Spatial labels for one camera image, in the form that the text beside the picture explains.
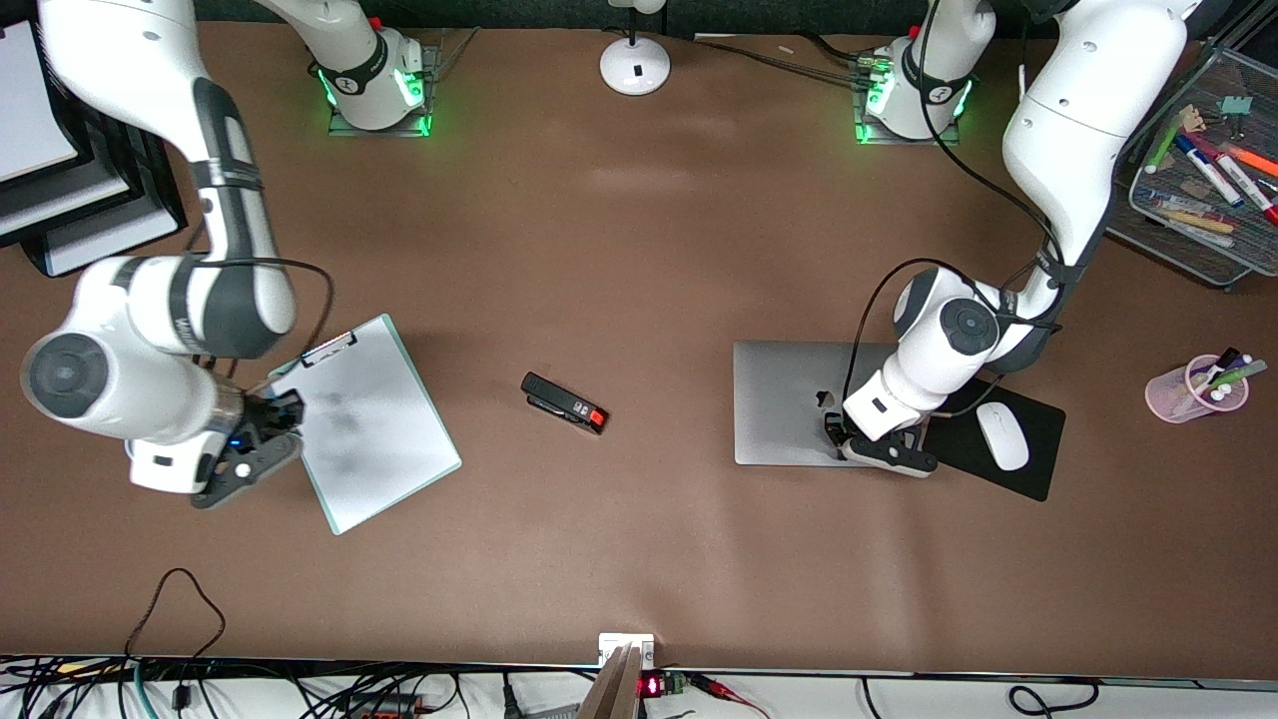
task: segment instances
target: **pen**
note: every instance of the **pen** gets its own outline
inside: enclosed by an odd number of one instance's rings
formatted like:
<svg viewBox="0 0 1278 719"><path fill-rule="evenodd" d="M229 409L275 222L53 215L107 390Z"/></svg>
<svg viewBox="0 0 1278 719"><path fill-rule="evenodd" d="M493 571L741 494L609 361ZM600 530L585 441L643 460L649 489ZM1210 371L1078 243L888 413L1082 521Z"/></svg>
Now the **pen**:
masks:
<svg viewBox="0 0 1278 719"><path fill-rule="evenodd" d="M1278 207L1274 207L1274 203L1270 202L1268 197L1265 197L1265 193L1260 192L1260 188L1256 186L1256 183L1251 181L1251 178L1247 176L1247 172L1242 171L1242 167L1240 167L1238 163L1233 161L1233 157L1229 157L1228 155L1220 155L1220 158L1217 161L1217 163L1220 165L1220 169L1224 170L1224 174L1229 175L1229 178L1232 178L1233 181L1237 183L1238 188L1242 189L1242 193L1246 194L1249 199L1255 202L1256 207L1259 207L1260 211L1264 212L1265 218L1269 220L1269 223L1278 225Z"/></svg>
<svg viewBox="0 0 1278 719"><path fill-rule="evenodd" d="M1240 354L1240 355L1237 355L1233 359L1233 363L1229 363L1229 365L1227 368L1224 368L1224 369L1226 370L1237 370L1238 368L1241 368L1243 365L1250 365L1251 363L1252 363L1252 359L1251 359L1250 354ZM1215 368L1215 365L1208 365L1206 368L1199 368L1197 370L1194 370L1191 373L1191 377L1205 375L1205 374L1208 374L1209 370L1212 370L1212 368Z"/></svg>
<svg viewBox="0 0 1278 719"><path fill-rule="evenodd" d="M1204 155L1201 149L1194 147L1192 140L1183 134L1177 134L1172 142L1176 143L1177 149L1183 152L1185 156L1190 158L1190 163L1197 167L1199 172L1201 172L1203 176L1212 183L1212 186L1220 193L1220 197L1223 197L1226 202L1233 207L1242 206L1242 195L1238 194L1238 190L1233 189L1229 180L1224 179L1220 170L1215 169L1215 165L1206 158L1206 155Z"/></svg>
<svg viewBox="0 0 1278 719"><path fill-rule="evenodd" d="M1269 365L1265 364L1264 359L1256 359L1256 361L1250 365L1243 365L1237 370L1229 370L1228 373L1218 375L1214 381L1212 381L1212 384L1208 386L1208 390L1215 390L1220 386L1233 384L1238 381L1250 378L1251 375L1255 375L1258 373L1264 373L1268 369Z"/></svg>
<svg viewBox="0 0 1278 719"><path fill-rule="evenodd" d="M1167 125L1167 132L1163 133L1163 139L1158 142L1158 147L1154 153L1149 156L1149 163L1145 165L1145 171L1154 174L1158 171L1158 165L1163 162L1163 157L1167 156L1168 148L1172 147L1172 140L1176 139L1176 133L1181 129L1180 115L1172 117L1172 123Z"/></svg>
<svg viewBox="0 0 1278 719"><path fill-rule="evenodd" d="M1269 176L1278 178L1278 162L1274 162L1269 157L1256 155L1255 152L1238 147L1237 144L1226 143L1222 149L1224 149L1235 160L1251 165Z"/></svg>
<svg viewBox="0 0 1278 719"><path fill-rule="evenodd" d="M1261 212L1264 212L1265 218L1269 220L1269 223L1278 225L1278 208L1275 208L1273 202L1270 202L1269 198L1265 197L1265 193L1260 192L1260 188L1256 186L1256 183L1251 181L1251 178L1247 176L1247 172L1242 171L1242 167L1240 167L1238 163L1233 161L1233 157L1229 157L1228 155L1217 149L1205 138L1191 135L1190 140L1199 149L1201 149L1208 157L1215 160L1215 163L1222 170L1224 170L1224 174L1229 175L1229 179L1232 179L1233 183L1238 185L1242 193L1246 194L1247 198L1251 199L1256 204L1256 207L1260 208Z"/></svg>
<svg viewBox="0 0 1278 719"><path fill-rule="evenodd" d="M1203 215L1195 215L1194 212L1186 212L1185 209L1158 208L1155 209L1155 212L1158 212L1158 215L1163 217L1167 217L1168 220L1185 222L1186 225L1192 225L1195 227L1200 227L1208 231L1214 231L1220 234L1229 234L1233 231L1233 225L1223 221L1223 218L1218 220L1214 217L1205 217Z"/></svg>

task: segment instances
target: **white lamp base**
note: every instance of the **white lamp base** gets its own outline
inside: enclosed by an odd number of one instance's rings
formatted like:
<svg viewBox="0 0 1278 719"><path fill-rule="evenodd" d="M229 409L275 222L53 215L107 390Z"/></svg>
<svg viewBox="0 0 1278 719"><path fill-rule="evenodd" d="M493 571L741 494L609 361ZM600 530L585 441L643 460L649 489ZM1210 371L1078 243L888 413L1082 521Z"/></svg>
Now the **white lamp base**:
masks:
<svg viewBox="0 0 1278 719"><path fill-rule="evenodd" d="M666 49L647 37L629 37L608 45L599 56L599 74L603 82L622 95L648 95L670 77L670 55Z"/></svg>

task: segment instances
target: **clipboard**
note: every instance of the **clipboard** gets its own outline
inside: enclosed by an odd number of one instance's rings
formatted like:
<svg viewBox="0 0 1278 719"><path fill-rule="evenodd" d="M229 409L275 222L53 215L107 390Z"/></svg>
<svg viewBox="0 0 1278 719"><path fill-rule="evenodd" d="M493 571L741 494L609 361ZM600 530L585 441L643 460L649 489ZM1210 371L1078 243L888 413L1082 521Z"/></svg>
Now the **clipboard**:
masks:
<svg viewBox="0 0 1278 719"><path fill-rule="evenodd" d="M305 404L302 462L335 535L461 466L390 314L271 375L268 392Z"/></svg>

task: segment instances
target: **marker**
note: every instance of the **marker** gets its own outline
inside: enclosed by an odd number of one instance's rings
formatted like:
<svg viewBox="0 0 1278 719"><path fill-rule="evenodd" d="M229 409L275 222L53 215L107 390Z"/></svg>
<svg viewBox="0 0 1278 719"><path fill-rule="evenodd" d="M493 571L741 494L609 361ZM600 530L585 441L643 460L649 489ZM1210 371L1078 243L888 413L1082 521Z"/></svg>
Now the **marker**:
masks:
<svg viewBox="0 0 1278 719"><path fill-rule="evenodd" d="M1215 209L1215 207L1208 204L1206 202L1190 199L1189 197L1181 197L1180 194L1172 194L1160 189L1150 189L1148 186L1136 188L1136 198L1146 199L1151 202L1154 207L1162 207L1164 209L1181 209L1199 216L1206 216L1205 212Z"/></svg>
<svg viewBox="0 0 1278 719"><path fill-rule="evenodd" d="M1258 373L1264 373L1268 369L1269 365L1265 364L1264 359L1256 359L1256 361L1250 365L1243 365L1237 370L1229 370L1228 373L1222 373L1220 375L1217 375L1217 378L1212 381L1212 384L1208 386L1208 390L1215 390L1220 386L1233 384L1238 381L1250 378L1251 375L1255 375Z"/></svg>
<svg viewBox="0 0 1278 719"><path fill-rule="evenodd" d="M1163 157L1167 157L1167 151L1172 147L1172 140L1176 139L1176 133L1181 129L1181 116L1176 115L1174 119L1177 121L1167 125L1167 132L1163 133L1163 139L1158 142L1158 148L1149 156L1149 163L1145 165L1145 171L1149 174L1158 171L1158 165L1163 163Z"/></svg>
<svg viewBox="0 0 1278 719"><path fill-rule="evenodd" d="M1215 169L1215 165L1213 165L1206 158L1206 155L1204 155L1201 149L1194 147L1194 142L1191 142L1183 134L1177 134L1176 139L1173 139L1172 142L1176 143L1177 149L1183 152L1185 156L1190 158L1190 163L1197 167L1199 172L1201 172L1203 176L1205 176L1206 180L1212 183L1212 186L1214 186L1215 190L1220 193L1220 197L1223 197L1224 201L1228 202L1231 207L1242 206L1242 195L1238 194L1238 190L1233 189L1233 185L1229 184L1229 180L1224 179L1224 175L1220 174L1220 170Z"/></svg>
<svg viewBox="0 0 1278 719"><path fill-rule="evenodd" d="M1252 363L1252 358L1251 358L1250 354L1240 354L1238 356L1236 356L1233 359L1233 363L1229 363L1229 367L1226 368L1226 370L1237 370L1238 368L1242 368L1243 365L1250 365L1251 363ZM1208 365L1206 368L1199 368L1197 370L1194 370L1192 373L1190 373L1190 375L1191 377L1205 375L1205 374L1208 374L1209 370L1212 370L1212 368L1215 368L1215 365Z"/></svg>
<svg viewBox="0 0 1278 719"><path fill-rule="evenodd" d="M1251 181L1251 178L1247 176L1247 172L1242 171L1242 167L1240 167L1238 163L1233 161L1233 157L1229 157L1228 155L1220 155L1220 157L1215 162L1220 165L1220 169L1224 170L1224 174L1229 175L1229 178L1235 183L1237 183L1238 189L1241 189L1242 193L1246 194L1249 199L1255 202L1256 207L1259 207L1260 211L1264 212L1265 218L1269 220L1269 223L1278 225L1278 207L1274 207L1274 203L1270 202L1268 197L1265 197L1265 193L1260 192L1260 188L1256 186L1256 183Z"/></svg>
<svg viewBox="0 0 1278 719"><path fill-rule="evenodd" d="M1269 176L1278 178L1278 162L1274 162L1269 157L1256 155L1250 149L1229 143L1223 144L1220 148L1224 149L1229 157L1233 157L1242 163L1251 165Z"/></svg>
<svg viewBox="0 0 1278 719"><path fill-rule="evenodd" d="M1204 155L1206 155L1212 160L1215 160L1215 163L1222 170L1224 170L1224 174L1229 175L1229 179L1232 179L1233 183L1237 184L1240 189L1242 189L1242 193L1246 194L1247 198L1251 199L1256 204L1256 207L1260 208L1261 212L1264 212L1265 218L1269 220L1269 223L1278 225L1278 208L1275 208L1274 203L1270 202L1268 197L1265 197L1265 193L1260 192L1260 188L1256 186L1256 183L1251 181L1251 178L1247 176L1247 172L1242 171L1242 167L1240 167L1238 163L1233 161L1233 157L1229 157L1224 152L1217 149L1215 146L1213 146L1210 142L1206 140L1206 138L1190 135L1190 142L1192 142L1195 147L1201 149Z"/></svg>

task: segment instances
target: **power outlet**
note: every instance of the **power outlet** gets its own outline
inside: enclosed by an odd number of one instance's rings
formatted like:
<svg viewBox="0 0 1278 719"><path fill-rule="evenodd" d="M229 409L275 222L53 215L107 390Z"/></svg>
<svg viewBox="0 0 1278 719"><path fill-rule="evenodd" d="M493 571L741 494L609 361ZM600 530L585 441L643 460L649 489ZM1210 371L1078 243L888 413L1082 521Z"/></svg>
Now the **power outlet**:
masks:
<svg viewBox="0 0 1278 719"><path fill-rule="evenodd" d="M654 667L653 658L656 656L657 642L652 635L625 635L616 632L607 632L599 635L599 667L612 656L612 653L619 647L627 647L630 645L638 645L643 653L643 668L652 669Z"/></svg>

